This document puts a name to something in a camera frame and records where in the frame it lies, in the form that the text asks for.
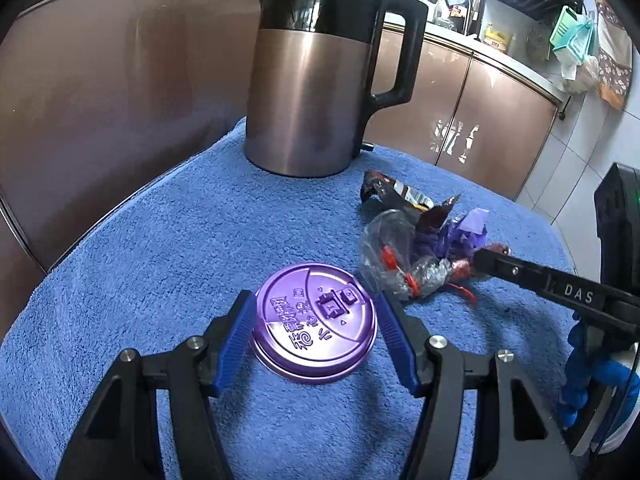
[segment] purple cup lid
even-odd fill
[[[376,339],[373,301],[348,272],[298,264],[271,276],[257,292],[252,346],[278,375],[307,384],[353,372]]]

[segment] white countertop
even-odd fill
[[[387,23],[393,23],[394,25],[404,25],[404,19],[396,14],[387,14],[385,17]],[[481,41],[473,40],[471,36],[463,36],[458,32],[449,30],[448,28],[439,27],[433,25],[433,23],[427,23],[424,29],[425,34],[430,36],[436,36],[451,43],[458,44],[460,47],[470,50],[474,53],[481,54],[501,65],[513,70],[523,78],[539,87],[541,90],[551,94],[559,102],[564,102],[566,94],[562,92],[558,87],[553,85],[551,81],[541,76],[539,73],[533,71],[528,66],[523,65],[519,61],[513,59],[513,57],[507,56],[500,51],[482,43]]]

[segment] blue terry cloth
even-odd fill
[[[325,262],[355,272],[364,170],[417,187],[435,202],[462,193],[453,211],[489,209],[488,241],[515,256],[568,270],[561,243],[539,216],[467,180],[394,150],[362,153],[343,173],[285,178],[242,154],[244,121],[206,152],[140,192],[96,228],[36,289],[0,348],[0,410],[25,457],[52,479],[85,405],[118,352],[172,349],[201,334],[242,288],[275,271]],[[512,349],[549,406],[570,347],[571,311],[496,279],[476,285],[478,306],[440,291],[408,308],[461,350]],[[422,401],[398,383],[382,336],[349,377],[303,386],[248,351],[237,383],[213,400],[238,479],[397,478]],[[466,479],[475,397],[452,478]],[[159,396],[167,479],[179,478],[168,398]]]

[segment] metal screw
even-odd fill
[[[441,348],[444,348],[446,345],[448,345],[449,341],[447,341],[447,338],[444,337],[443,335],[432,335],[429,338],[429,344],[434,348],[441,349]]]
[[[501,348],[497,351],[498,359],[503,363],[510,363],[513,361],[514,354],[511,350],[507,350],[506,348]]]
[[[199,335],[192,335],[187,339],[187,346],[191,348],[191,350],[198,350],[204,346],[204,339]]]
[[[133,348],[127,348],[120,352],[120,360],[130,363],[136,358],[136,351]]]

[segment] electric kettle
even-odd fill
[[[244,153],[272,173],[347,168],[367,121],[409,102],[427,7],[418,0],[260,0]],[[386,12],[404,17],[394,86],[371,94]]]

